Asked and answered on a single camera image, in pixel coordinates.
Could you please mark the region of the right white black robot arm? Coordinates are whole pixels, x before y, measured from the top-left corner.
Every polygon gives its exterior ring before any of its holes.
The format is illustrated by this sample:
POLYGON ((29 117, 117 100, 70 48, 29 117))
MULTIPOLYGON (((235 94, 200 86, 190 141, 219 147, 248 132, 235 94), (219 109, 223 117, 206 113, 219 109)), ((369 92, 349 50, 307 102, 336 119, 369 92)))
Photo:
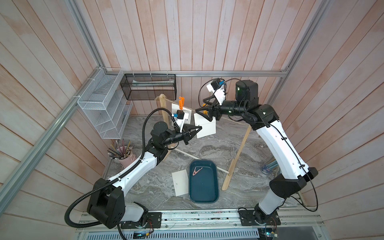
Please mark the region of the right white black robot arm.
POLYGON ((266 196, 255 206, 254 217, 259 225, 267 224, 285 200, 302 190, 318 171, 309 167, 288 139, 278 114, 270 105, 259 103, 258 84, 251 80, 236 80, 235 100, 226 99, 227 81, 216 78, 204 84, 211 95, 202 100, 196 113, 208 121, 223 115, 237 116, 250 125, 264 140, 281 172, 270 181, 266 196))

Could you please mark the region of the pink clothespin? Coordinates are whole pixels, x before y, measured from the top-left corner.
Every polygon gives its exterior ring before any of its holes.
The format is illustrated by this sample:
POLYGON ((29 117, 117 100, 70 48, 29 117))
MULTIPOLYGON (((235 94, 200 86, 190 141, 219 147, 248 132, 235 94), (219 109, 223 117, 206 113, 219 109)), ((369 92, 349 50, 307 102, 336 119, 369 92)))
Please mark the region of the pink clothespin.
POLYGON ((193 176, 196 176, 202 169, 203 167, 195 167, 193 170, 193 176))

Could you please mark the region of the white postcard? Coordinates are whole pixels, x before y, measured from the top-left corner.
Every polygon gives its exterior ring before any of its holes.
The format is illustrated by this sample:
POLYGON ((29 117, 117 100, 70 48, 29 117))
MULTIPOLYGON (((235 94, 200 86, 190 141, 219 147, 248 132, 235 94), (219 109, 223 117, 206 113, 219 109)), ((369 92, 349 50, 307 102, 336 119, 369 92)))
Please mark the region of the white postcard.
POLYGON ((192 111, 185 107, 181 110, 179 105, 172 104, 172 114, 180 129, 182 129, 185 124, 191 123, 192 111))
POLYGON ((172 178, 177 197, 189 193, 189 178, 186 170, 172 173, 172 178))
POLYGON ((202 129, 197 133, 197 138, 203 138, 209 135, 214 135, 216 133, 216 118, 213 117, 213 120, 210 122, 201 115, 195 113, 194 121, 196 126, 202 127, 202 129))

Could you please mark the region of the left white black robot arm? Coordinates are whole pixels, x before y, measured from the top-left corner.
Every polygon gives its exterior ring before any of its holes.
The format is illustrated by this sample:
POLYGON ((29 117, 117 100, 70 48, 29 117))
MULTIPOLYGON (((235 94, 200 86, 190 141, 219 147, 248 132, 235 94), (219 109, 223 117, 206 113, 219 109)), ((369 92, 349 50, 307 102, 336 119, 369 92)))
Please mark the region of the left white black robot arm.
POLYGON ((186 124, 181 131, 176 131, 170 130, 165 122, 157 122, 143 156, 110 179, 100 179, 94 184, 96 192, 90 196, 88 214, 109 229, 121 222, 146 225, 148 209, 137 202, 125 203, 125 196, 136 182, 165 158, 170 150, 169 145, 181 141, 187 145, 202 128, 186 124))

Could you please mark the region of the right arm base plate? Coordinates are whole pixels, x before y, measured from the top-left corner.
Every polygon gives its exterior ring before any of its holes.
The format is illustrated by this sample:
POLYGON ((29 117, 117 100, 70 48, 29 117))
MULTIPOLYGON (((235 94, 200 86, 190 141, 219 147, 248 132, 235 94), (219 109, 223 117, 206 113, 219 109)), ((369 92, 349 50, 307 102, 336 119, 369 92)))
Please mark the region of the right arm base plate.
POLYGON ((242 226, 279 226, 281 225, 281 219, 277 211, 274 211, 268 216, 264 216, 262 213, 261 217, 256 216, 255 210, 247 210, 245 208, 239 208, 238 214, 240 217, 242 226))

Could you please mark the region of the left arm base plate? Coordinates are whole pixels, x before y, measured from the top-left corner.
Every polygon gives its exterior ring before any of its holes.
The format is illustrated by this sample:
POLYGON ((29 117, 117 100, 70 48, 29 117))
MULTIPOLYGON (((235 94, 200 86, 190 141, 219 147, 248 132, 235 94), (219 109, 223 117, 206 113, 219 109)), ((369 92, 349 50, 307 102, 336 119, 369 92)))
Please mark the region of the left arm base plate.
POLYGON ((138 223, 134 222, 122 222, 121 229, 134 229, 134 230, 149 230, 150 226, 154 229, 159 229, 162 224, 162 213, 161 212, 149 212, 147 217, 147 222, 145 225, 141 226, 138 223))

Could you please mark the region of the dark orange clothespin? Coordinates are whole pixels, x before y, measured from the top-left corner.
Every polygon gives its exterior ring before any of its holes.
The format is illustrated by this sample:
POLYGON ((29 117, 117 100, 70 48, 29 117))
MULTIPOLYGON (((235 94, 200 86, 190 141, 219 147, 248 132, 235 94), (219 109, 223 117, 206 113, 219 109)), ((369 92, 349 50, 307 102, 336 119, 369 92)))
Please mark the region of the dark orange clothespin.
POLYGON ((179 109, 180 110, 184 109, 184 104, 185 104, 185 98, 184 97, 179 97, 179 109))

